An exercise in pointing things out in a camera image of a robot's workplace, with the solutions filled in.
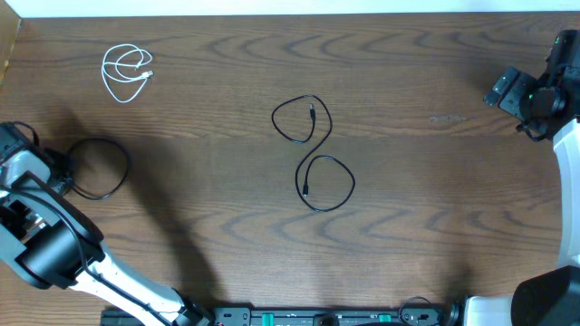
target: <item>black charging cable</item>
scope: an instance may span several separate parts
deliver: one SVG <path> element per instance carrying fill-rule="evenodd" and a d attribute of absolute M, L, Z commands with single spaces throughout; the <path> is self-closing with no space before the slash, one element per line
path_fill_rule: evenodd
<path fill-rule="evenodd" d="M 34 130 L 34 128 L 32 128 L 28 123 L 24 123 L 22 121 L 13 121 L 12 123 L 14 123 L 16 126 L 23 126 L 29 129 L 33 133 L 33 144 L 36 147 L 40 146 L 40 137 L 38 137 L 38 133 L 36 133 L 36 130 Z"/>
<path fill-rule="evenodd" d="M 300 168 L 302 167 L 302 165 L 306 162 L 306 160 L 318 149 L 320 148 L 324 142 L 326 141 L 326 139 L 328 139 L 328 136 L 330 136 L 330 133 L 333 131 L 333 118 L 330 115 L 330 111 L 328 110 L 328 108 L 326 107 L 326 104 L 324 104 L 324 102 L 316 95 L 302 95 L 302 96 L 298 96 L 297 98 L 291 99 L 289 101 L 285 101 L 284 103 L 278 105 L 274 111 L 272 111 L 272 124 L 274 124 L 274 128 L 280 133 L 280 135 L 284 136 L 284 138 L 296 143 L 296 144 L 305 144 L 306 142 L 308 142 L 308 140 L 310 140 L 310 138 L 313 136 L 314 134 L 314 129 L 316 126 L 316 110 L 314 109 L 314 104 L 311 103 L 310 104 L 310 118 L 312 119 L 312 129 L 310 130 L 310 134 L 308 135 L 308 137 L 304 140 L 300 140 L 300 139 L 293 139 L 292 137 L 286 135 L 276 124 L 276 120 L 274 119 L 274 116 L 276 115 L 276 112 L 282 108 L 283 106 L 285 106 L 286 104 L 292 103 L 294 101 L 298 101 L 304 98 L 313 98 L 315 100 L 317 100 L 324 108 L 324 110 L 326 111 L 326 114 L 328 115 L 328 120 L 330 122 L 330 128 L 328 129 L 328 132 L 326 133 L 326 135 L 323 137 L 323 139 L 318 143 L 318 145 L 314 146 L 314 148 L 312 150 L 310 150 L 310 152 L 308 152 L 308 154 L 306 154 L 306 156 L 300 161 L 300 164 L 298 164 L 298 167 L 296 168 L 296 172 L 295 172 L 295 185 L 296 185 L 296 192 L 298 193 L 298 196 L 300 197 L 300 199 L 304 202 L 305 205 L 307 205 L 308 207 L 310 207 L 310 209 L 316 211 L 316 212 L 330 212 L 335 210 L 336 208 L 344 205 L 344 203 L 346 203 L 348 201 L 348 199 L 351 197 L 351 195 L 353 194 L 354 191 L 354 186 L 356 184 L 356 181 L 354 179 L 354 174 L 353 172 L 351 172 L 351 170 L 346 167 L 344 165 L 343 162 L 341 162 L 340 160 L 332 157 L 332 156 L 328 156 L 328 155 L 318 155 L 312 158 L 312 160 L 310 160 L 310 163 L 308 164 L 308 168 L 306 169 L 306 174 L 304 176 L 304 185 L 302 187 L 302 192 L 300 192 L 300 186 L 298 185 L 298 173 L 300 172 Z M 346 198 L 338 205 L 336 206 L 332 206 L 330 208 L 318 208 L 318 207 L 314 207 L 312 206 L 310 203 L 308 203 L 308 201 L 306 200 L 306 198 L 309 195 L 309 189 L 308 189 L 308 175 L 310 173 L 310 168 L 312 167 L 312 165 L 314 164 L 314 162 L 319 159 L 319 158 L 325 158 L 325 159 L 329 159 L 333 162 L 336 162 L 338 165 L 340 165 L 341 167 L 344 168 L 344 170 L 346 172 L 348 172 L 349 176 L 351 176 L 351 179 L 353 180 L 353 185 L 351 186 L 351 191 L 349 191 L 348 196 L 346 196 Z"/>
<path fill-rule="evenodd" d="M 112 139 L 105 139 L 105 138 L 81 139 L 81 140 L 77 141 L 76 143 L 74 143 L 69 148 L 69 150 L 66 152 L 66 155 L 68 157 L 70 157 L 73 154 L 73 152 L 76 151 L 79 147 L 81 147 L 82 145 L 86 145 L 90 142 L 102 142 L 102 143 L 106 143 L 106 144 L 111 144 L 111 145 L 115 146 L 116 148 L 118 148 L 122 152 L 123 156 L 125 157 L 126 163 L 125 163 L 125 171 L 123 172 L 123 176 L 121 178 L 121 181 L 111 191 L 109 191 L 108 193 L 101 195 L 101 196 L 95 196 L 92 192 L 89 192 L 89 191 L 83 189 L 82 187 L 79 187 L 79 185 L 74 181 L 73 173 L 71 173 L 71 175 L 68 177 L 67 185 L 72 189 L 72 191 L 74 191 L 79 196 L 81 196 L 85 199 L 103 200 L 105 198 L 112 196 L 114 193 L 116 193 L 117 190 L 119 190 L 119 188 L 121 188 L 121 186 L 125 183 L 125 181 L 127 181 L 127 177 L 129 176 L 129 171 L 131 170 L 131 155 L 129 154 L 129 151 L 126 148 L 124 148 L 119 142 L 112 140 Z"/>
<path fill-rule="evenodd" d="M 518 124 L 516 126 L 516 131 L 517 132 L 524 131 L 526 133 L 526 135 L 530 139 L 532 139 L 534 142 L 540 142 L 540 141 L 546 139 L 546 135 L 539 135 L 539 136 L 532 135 L 532 131 L 530 131 L 530 128 L 529 128 L 529 122 L 527 122 L 527 121 L 524 121 L 524 122 Z"/>

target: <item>wall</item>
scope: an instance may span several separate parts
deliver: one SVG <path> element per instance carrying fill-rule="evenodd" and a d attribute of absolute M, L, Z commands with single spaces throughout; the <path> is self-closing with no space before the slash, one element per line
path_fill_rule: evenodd
<path fill-rule="evenodd" d="M 23 18 L 580 10 L 579 0 L 7 0 Z"/>
<path fill-rule="evenodd" d="M 15 46 L 16 34 L 20 26 L 20 17 L 0 0 L 0 86 L 5 76 L 10 54 Z"/>

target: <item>cable connector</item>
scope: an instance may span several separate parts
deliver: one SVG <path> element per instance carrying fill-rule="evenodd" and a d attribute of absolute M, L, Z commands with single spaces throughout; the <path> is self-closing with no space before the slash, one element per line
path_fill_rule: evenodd
<path fill-rule="evenodd" d="M 153 71 L 148 71 L 148 72 L 144 72 L 141 74 L 141 77 L 143 78 L 149 78 L 153 75 Z"/>
<path fill-rule="evenodd" d="M 312 118 L 312 121 L 316 121 L 316 111 L 313 103 L 310 103 L 310 118 Z"/>

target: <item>black cable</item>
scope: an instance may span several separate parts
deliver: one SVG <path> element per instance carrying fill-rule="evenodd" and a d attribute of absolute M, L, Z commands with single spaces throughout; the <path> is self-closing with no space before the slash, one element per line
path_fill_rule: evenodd
<path fill-rule="evenodd" d="M 87 257 L 84 254 L 84 250 L 82 249 L 81 239 L 79 238 L 79 235 L 78 235 L 77 231 L 74 229 L 73 223 L 71 223 L 71 221 L 58 208 L 56 208 L 55 206 L 53 206 L 51 203 L 45 201 L 44 199 L 42 199 L 40 197 L 37 197 L 37 196 L 34 196 L 34 195 L 31 195 L 31 194 L 28 194 L 28 193 L 26 193 L 24 191 L 12 189 L 12 188 L 9 188 L 9 187 L 4 187 L 4 186 L 1 186 L 1 185 L 0 185 L 0 190 L 3 190 L 5 192 L 10 193 L 10 194 L 13 194 L 13 195 L 17 195 L 17 196 L 21 196 L 21 197 L 25 197 L 25 198 L 31 199 L 31 200 L 35 201 L 36 203 L 38 203 L 38 204 L 40 204 L 42 206 L 45 206 L 51 212 L 53 212 L 57 216 L 59 216 L 59 218 L 63 221 L 63 223 L 71 231 L 72 237 L 74 238 L 74 242 L 76 243 L 77 248 L 79 250 L 79 256 L 81 257 L 81 267 L 82 267 L 82 269 L 87 274 L 89 274 L 93 279 L 95 279 L 99 283 L 101 283 L 104 286 L 106 286 L 107 288 L 109 288 L 111 291 L 117 293 L 123 299 L 125 299 L 125 300 L 127 300 L 127 301 L 129 301 L 129 302 L 131 302 L 133 304 L 138 305 L 140 308 L 142 308 L 142 310 L 150 313 L 153 317 L 155 317 L 163 325 L 165 325 L 165 326 L 171 326 L 171 323 L 170 322 L 168 322 L 167 320 L 165 320 L 165 318 L 163 318 L 158 312 L 152 310 L 151 307 L 149 307 L 148 304 L 145 304 L 145 303 L 140 302 L 139 300 L 133 298 L 130 294 L 126 293 L 122 289 L 119 289 L 117 286 L 115 286 L 114 284 L 110 283 L 109 281 L 103 279 L 100 274 L 94 273 L 93 271 L 91 271 L 89 269 L 89 266 L 88 266 L 88 263 L 87 263 Z"/>
<path fill-rule="evenodd" d="M 295 185 L 296 185 L 296 192 L 298 193 L 298 196 L 300 197 L 300 199 L 302 199 L 302 201 L 308 206 L 310 207 L 310 209 L 316 211 L 316 212 L 330 212 L 335 210 L 336 208 L 344 205 L 344 203 L 346 203 L 348 201 L 348 199 L 351 197 L 351 195 L 353 194 L 354 191 L 354 186 L 356 184 L 356 181 L 354 179 L 354 175 L 353 172 L 351 172 L 351 170 L 346 167 L 344 165 L 343 162 L 341 162 L 340 160 L 333 158 L 331 156 L 328 155 L 318 155 L 316 157 L 314 157 L 310 163 L 308 164 L 308 168 L 306 169 L 306 174 L 304 176 L 304 185 L 303 185 L 303 190 L 302 193 L 300 192 L 300 187 L 298 186 L 298 172 L 300 172 L 300 168 L 302 167 L 302 165 L 306 162 L 306 160 L 312 155 L 312 153 L 314 153 L 318 148 L 320 148 L 323 143 L 326 141 L 326 139 L 328 138 L 328 136 L 330 136 L 330 133 L 333 131 L 333 118 L 330 115 L 330 111 L 328 110 L 328 108 L 326 108 L 326 104 L 324 104 L 324 102 L 316 95 L 302 95 L 302 96 L 298 96 L 297 98 L 291 99 L 289 101 L 285 101 L 284 103 L 278 105 L 274 111 L 272 111 L 272 123 L 274 124 L 274 128 L 280 133 L 280 135 L 284 136 L 284 138 L 295 142 L 296 144 L 305 144 L 308 140 L 310 140 L 310 138 L 312 137 L 312 135 L 314 134 L 314 128 L 316 125 L 316 111 L 314 110 L 314 105 L 311 103 L 310 104 L 310 118 L 312 119 L 312 129 L 310 130 L 310 135 L 308 135 L 308 137 L 304 140 L 299 140 L 299 139 L 293 139 L 292 137 L 286 135 L 282 130 L 280 130 L 280 128 L 278 128 L 278 125 L 276 124 L 276 120 L 274 119 L 274 116 L 276 115 L 276 112 L 278 111 L 278 109 L 282 108 L 283 106 L 285 106 L 286 104 L 289 104 L 293 101 L 298 101 L 304 98 L 314 98 L 316 99 L 318 102 L 320 102 L 320 104 L 322 104 L 324 110 L 326 111 L 326 114 L 328 115 L 328 120 L 330 122 L 330 128 L 328 129 L 328 132 L 326 133 L 326 136 L 323 137 L 323 139 L 318 143 L 318 145 L 314 146 L 314 148 L 312 150 L 310 150 L 310 152 L 308 152 L 308 154 L 306 154 L 306 156 L 302 159 L 302 161 L 300 161 L 300 164 L 298 164 L 298 167 L 296 168 L 296 172 L 295 172 Z M 326 158 L 329 159 L 331 161 L 336 162 L 338 165 L 340 165 L 341 167 L 344 168 L 344 170 L 346 170 L 346 172 L 348 172 L 349 176 L 351 176 L 351 179 L 353 180 L 353 186 L 351 187 L 351 191 L 348 193 L 348 196 L 338 205 L 330 207 L 330 208 L 317 208 L 314 207 L 312 205 L 310 205 L 310 203 L 308 203 L 306 201 L 306 197 L 308 197 L 308 174 L 310 172 L 310 168 L 312 167 L 313 163 L 319 159 L 319 158 Z"/>
<path fill-rule="evenodd" d="M 414 296 L 414 297 L 411 297 L 411 298 L 409 298 L 409 300 L 407 300 L 407 301 L 406 301 L 406 302 L 405 302 L 405 303 L 404 303 L 404 304 L 403 304 L 403 305 L 402 305 L 402 306 L 399 308 L 399 321 L 401 321 L 401 322 L 402 322 L 403 324 L 405 324 L 405 325 L 410 325 L 410 326 L 412 326 L 411 324 L 409 324 L 409 322 L 408 322 L 408 321 L 406 321 L 406 320 L 405 320 L 405 319 L 402 317 L 402 310 L 403 310 L 403 309 L 404 309 L 404 308 L 405 308 L 405 307 L 406 307 L 406 306 L 409 304 L 409 302 L 413 302 L 413 301 L 416 301 L 416 300 L 423 300 L 423 301 L 425 301 L 426 303 L 428 303 L 428 304 L 431 304 L 431 302 L 430 302 L 429 300 L 427 300 L 427 299 L 425 299 L 425 298 L 423 298 L 423 297 L 421 297 L 421 296 Z M 433 323 L 433 324 L 431 324 L 431 325 L 428 325 L 428 326 L 437 326 L 437 325 L 439 325 L 439 324 L 440 324 L 440 323 L 439 323 L 439 321 L 437 321 L 437 322 L 435 322 L 435 323 Z"/>
<path fill-rule="evenodd" d="M 14 121 L 12 123 L 14 123 L 14 125 L 23 126 L 23 127 L 27 128 L 27 129 L 29 129 L 33 133 L 33 144 L 36 147 L 39 147 L 40 146 L 40 138 L 38 137 L 38 134 L 36 133 L 36 130 L 34 130 L 34 128 L 32 128 L 28 123 L 24 123 L 22 121 Z"/>
<path fill-rule="evenodd" d="M 127 181 L 127 177 L 129 176 L 129 171 L 131 170 L 131 155 L 129 154 L 129 151 L 124 148 L 119 142 L 112 140 L 112 139 L 105 139 L 105 138 L 86 138 L 86 139 L 81 139 L 79 141 L 77 141 L 76 143 L 74 143 L 69 150 L 66 152 L 67 156 L 71 156 L 72 153 L 78 149 L 81 145 L 84 145 L 88 142 L 91 141 L 100 141 L 100 142 L 105 142 L 108 144 L 112 144 L 114 146 L 116 146 L 118 149 L 121 150 L 121 152 L 123 153 L 123 155 L 125 156 L 126 159 L 126 168 L 125 168 L 125 172 L 123 173 L 123 177 L 121 178 L 121 181 L 119 182 L 119 184 L 117 184 L 117 186 L 115 186 L 111 191 L 109 191 L 108 193 L 106 193 L 105 195 L 102 196 L 94 196 L 91 192 L 79 187 L 79 185 L 76 184 L 76 182 L 74 181 L 74 176 L 73 174 L 70 175 L 69 179 L 67 180 L 67 184 L 69 185 L 69 187 L 71 187 L 72 191 L 74 191 L 75 193 L 77 193 L 79 196 L 85 198 L 85 199 L 89 199 L 89 200 L 103 200 L 105 198 L 108 198 L 110 196 L 112 196 L 112 194 L 114 194 L 115 192 L 117 192 L 117 190 L 119 190 L 119 188 L 125 183 L 125 181 Z"/>
<path fill-rule="evenodd" d="M 546 139 L 546 135 L 545 134 L 544 135 L 539 135 L 539 136 L 532 135 L 532 131 L 530 131 L 530 129 L 529 129 L 529 122 L 523 122 L 523 123 L 518 124 L 516 126 L 516 130 L 518 132 L 524 131 L 526 133 L 526 135 L 530 139 L 532 139 L 534 142 L 540 142 L 540 141 Z"/>

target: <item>wood grain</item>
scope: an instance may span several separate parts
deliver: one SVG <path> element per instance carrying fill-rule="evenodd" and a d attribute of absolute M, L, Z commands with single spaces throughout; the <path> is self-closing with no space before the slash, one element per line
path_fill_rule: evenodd
<path fill-rule="evenodd" d="M 412 295 L 508 294 L 556 265 L 559 173 L 550 143 L 517 134 L 481 99 L 509 65 L 541 73 L 554 36 L 578 18 L 27 20 L 0 118 L 32 124 L 56 149 L 86 136 L 125 144 L 134 169 L 122 191 L 104 202 L 67 198 L 122 259 L 199 303 L 379 307 Z M 153 81 L 125 105 L 99 74 L 118 43 L 155 56 Z M 295 166 L 314 144 L 283 139 L 270 120 L 304 93 L 333 114 L 319 153 L 357 180 L 352 199 L 328 214 L 308 210 L 294 189 Z M 293 110 L 281 112 L 281 127 L 299 134 L 307 107 Z M 318 121 L 313 141 L 328 128 L 321 113 Z M 85 154 L 83 182 L 113 183 L 111 151 Z M 330 162 L 312 173 L 318 203 L 348 191 Z M 106 305 L 32 289 L 3 265 L 0 287 L 0 324 L 94 325 Z"/>
<path fill-rule="evenodd" d="M 18 14 L 4 0 L 0 0 L 0 86 L 2 86 L 10 54 L 15 46 L 19 26 Z"/>

